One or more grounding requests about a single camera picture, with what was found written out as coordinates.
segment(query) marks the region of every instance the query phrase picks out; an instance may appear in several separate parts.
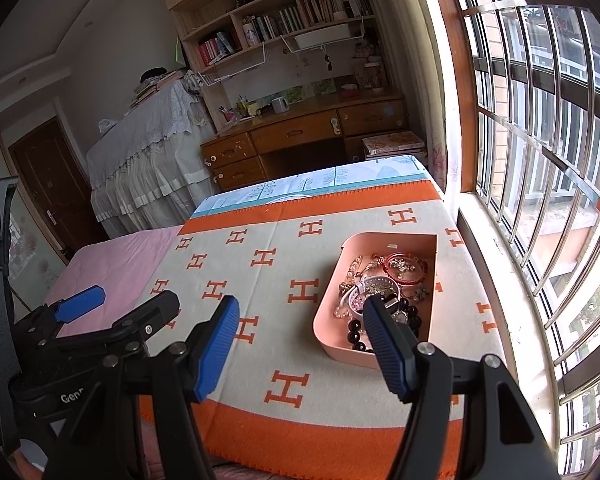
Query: pink bed sheet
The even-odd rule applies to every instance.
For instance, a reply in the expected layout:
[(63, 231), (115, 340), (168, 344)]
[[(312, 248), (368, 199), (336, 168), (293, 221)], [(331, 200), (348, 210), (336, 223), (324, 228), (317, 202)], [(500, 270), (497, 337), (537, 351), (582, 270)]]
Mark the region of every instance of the pink bed sheet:
[(64, 300), (85, 288), (104, 289), (104, 304), (64, 325), (59, 337), (110, 328), (133, 309), (147, 280), (181, 226), (140, 231), (81, 248), (46, 296), (46, 304)]

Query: metal screw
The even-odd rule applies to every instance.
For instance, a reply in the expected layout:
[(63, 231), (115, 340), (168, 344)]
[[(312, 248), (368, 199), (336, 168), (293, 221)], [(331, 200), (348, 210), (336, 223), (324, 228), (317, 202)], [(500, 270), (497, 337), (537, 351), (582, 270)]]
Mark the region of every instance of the metal screw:
[(176, 341), (175, 343), (171, 343), (169, 345), (169, 353), (173, 355), (182, 355), (187, 351), (186, 343), (182, 341)]
[(491, 368), (497, 368), (501, 362), (497, 355), (487, 354), (484, 356), (484, 363)]
[(114, 368), (118, 366), (118, 356), (109, 354), (104, 357), (102, 364), (104, 364), (107, 368)]
[(433, 352), (436, 351), (436, 347), (433, 346), (429, 341), (423, 341), (422, 343), (418, 343), (418, 352), (424, 355), (433, 355)]

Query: window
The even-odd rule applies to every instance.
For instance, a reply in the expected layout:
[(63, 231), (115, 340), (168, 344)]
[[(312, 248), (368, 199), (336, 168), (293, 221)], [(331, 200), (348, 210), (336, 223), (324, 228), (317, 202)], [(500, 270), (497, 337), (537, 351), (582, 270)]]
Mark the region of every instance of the window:
[(556, 379), (591, 377), (558, 399), (558, 470), (583, 472), (600, 454), (600, 23), (581, 0), (460, 1), (476, 192), (536, 299)]

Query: pink tray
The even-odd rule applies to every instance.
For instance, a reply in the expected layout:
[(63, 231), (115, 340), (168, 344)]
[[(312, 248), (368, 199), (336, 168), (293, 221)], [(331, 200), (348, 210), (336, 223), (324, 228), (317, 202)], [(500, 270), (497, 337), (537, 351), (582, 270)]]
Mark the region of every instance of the pink tray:
[(340, 301), (339, 285), (346, 277), (351, 262), (360, 254), (366, 256), (361, 268), (372, 254), (388, 256), (392, 253), (411, 253), (427, 263), (428, 271), (424, 285), (430, 294), (416, 306), (418, 315), (422, 318), (419, 339), (428, 339), (434, 299), (437, 247), (438, 235), (435, 234), (358, 233), (344, 241), (333, 276), (314, 318), (314, 334), (329, 357), (351, 365), (379, 368), (374, 354), (351, 349), (351, 343), (347, 341), (349, 318), (338, 319), (333, 315)]

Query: mug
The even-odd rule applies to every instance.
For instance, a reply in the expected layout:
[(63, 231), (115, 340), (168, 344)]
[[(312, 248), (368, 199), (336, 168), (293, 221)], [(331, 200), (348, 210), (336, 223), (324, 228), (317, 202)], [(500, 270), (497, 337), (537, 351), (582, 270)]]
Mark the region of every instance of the mug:
[(286, 102), (286, 98), (284, 97), (276, 97), (275, 99), (272, 99), (271, 106), (273, 106), (273, 111), (277, 114), (281, 114), (289, 110), (289, 103)]

